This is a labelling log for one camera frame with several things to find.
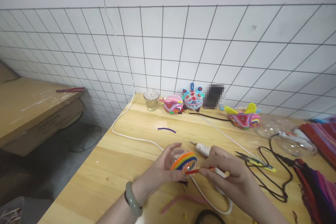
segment left hand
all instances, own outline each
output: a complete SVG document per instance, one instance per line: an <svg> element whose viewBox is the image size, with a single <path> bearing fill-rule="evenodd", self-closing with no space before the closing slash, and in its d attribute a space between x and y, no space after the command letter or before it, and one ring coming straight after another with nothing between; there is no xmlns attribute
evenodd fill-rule
<svg viewBox="0 0 336 224"><path fill-rule="evenodd" d="M183 178L183 171L170 170L172 151L181 145L182 143L168 145L154 163L133 183L132 191L139 204L143 205L144 201L165 182L179 181Z"/></svg>

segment wooden tabletop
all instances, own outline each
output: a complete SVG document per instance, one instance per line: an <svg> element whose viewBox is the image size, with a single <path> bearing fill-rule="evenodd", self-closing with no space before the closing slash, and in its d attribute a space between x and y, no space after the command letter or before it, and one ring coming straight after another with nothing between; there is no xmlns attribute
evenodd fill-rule
<svg viewBox="0 0 336 224"><path fill-rule="evenodd" d="M223 117L224 113L215 110L208 111L207 114ZM258 146L268 146L268 140L258 137L251 129L242 130L232 126L230 122L208 120L254 154L257 154ZM176 131L176 134L171 131L157 130L160 127L171 128ZM183 147L193 150L194 146L189 142L192 140L208 146L219 146L232 154L235 154L235 151L244 153L240 147L198 115L188 113L171 115L164 111L162 103L159 104L156 111L148 111L142 94L135 95L131 109L116 122L114 130L131 137L151 140L161 147L166 147L173 142L182 142ZM282 152L276 144L273 146L276 152L293 159L292 156ZM96 222L125 191L126 182L134 181L160 153L161 150L151 143L121 137L109 129L42 217L39 224ZM266 153L265 155L271 165L277 169L276 173L268 171L266 173L276 183L282 184L288 179L288 173L272 154ZM199 153L196 153L196 156L199 167L204 158ZM319 170L330 181L336 181L336 172L319 154L314 157L304 157L303 160L311 168ZM292 211L298 215L299 223L310 223L309 214L302 203L298 186L299 179L293 169L290 168L290 170L294 175L294 180L286 187L289 196L288 203L281 203L267 191L264 192L290 223L295 223ZM217 208L222 211L228 209L227 200L214 189L208 180L200 174L196 174L194 178L204 194ZM268 183L262 175L260 178L269 188L276 191L276 188ZM201 197L192 181L189 182L188 187L176 182L167 183L145 203L144 213L138 220L139 223L195 223L201 210L211 209L209 205L179 201L164 215L160 214L162 208L169 201L184 192ZM236 205L233 205L231 214L222 215L222 218L226 223L231 224L252 223L252 219Z"/></svg>

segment bracelet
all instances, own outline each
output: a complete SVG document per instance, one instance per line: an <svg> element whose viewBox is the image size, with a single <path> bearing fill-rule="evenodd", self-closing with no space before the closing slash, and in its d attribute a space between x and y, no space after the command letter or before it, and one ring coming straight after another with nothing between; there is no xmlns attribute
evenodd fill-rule
<svg viewBox="0 0 336 224"><path fill-rule="evenodd" d="M142 207L139 207L132 191L132 182L128 181L126 183L126 190L125 190L125 200L129 207L131 208L133 214L136 217L140 217L142 215Z"/></svg>

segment fuzzy ear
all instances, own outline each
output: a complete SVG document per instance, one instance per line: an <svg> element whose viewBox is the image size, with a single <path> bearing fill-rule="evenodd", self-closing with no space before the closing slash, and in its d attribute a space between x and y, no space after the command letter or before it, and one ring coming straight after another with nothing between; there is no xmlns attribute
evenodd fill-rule
<svg viewBox="0 0 336 224"><path fill-rule="evenodd" d="M250 104L247 106L247 108L246 108L244 114L253 114L253 113L255 113L256 111L257 111L257 106L256 106L254 103L250 103Z"/></svg>
<svg viewBox="0 0 336 224"><path fill-rule="evenodd" d="M238 114L236 110L234 110L233 108L230 108L229 106L225 106L224 110L229 114Z"/></svg>

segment fingernail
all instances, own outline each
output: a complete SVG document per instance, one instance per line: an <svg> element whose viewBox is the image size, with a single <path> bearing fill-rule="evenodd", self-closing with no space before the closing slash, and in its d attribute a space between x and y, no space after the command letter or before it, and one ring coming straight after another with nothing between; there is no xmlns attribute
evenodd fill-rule
<svg viewBox="0 0 336 224"><path fill-rule="evenodd" d="M205 176L205 174L206 174L205 171L202 170L202 169L199 169L199 170L198 170L198 173L201 173L203 176Z"/></svg>

